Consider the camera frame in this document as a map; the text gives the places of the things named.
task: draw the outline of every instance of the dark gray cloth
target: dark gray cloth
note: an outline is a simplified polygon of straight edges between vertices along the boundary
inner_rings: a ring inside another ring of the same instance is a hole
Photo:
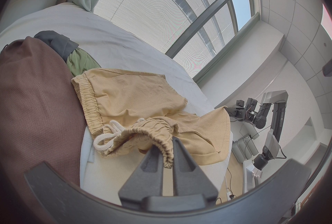
[[[61,56],[64,62],[67,62],[69,54],[78,47],[76,42],[71,41],[66,36],[56,33],[53,30],[40,31],[34,36],[34,38],[40,39],[49,45]]]

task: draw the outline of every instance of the green garment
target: green garment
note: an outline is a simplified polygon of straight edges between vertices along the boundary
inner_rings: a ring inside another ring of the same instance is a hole
[[[67,58],[67,66],[74,77],[87,70],[101,68],[93,57],[79,47],[69,54]]]

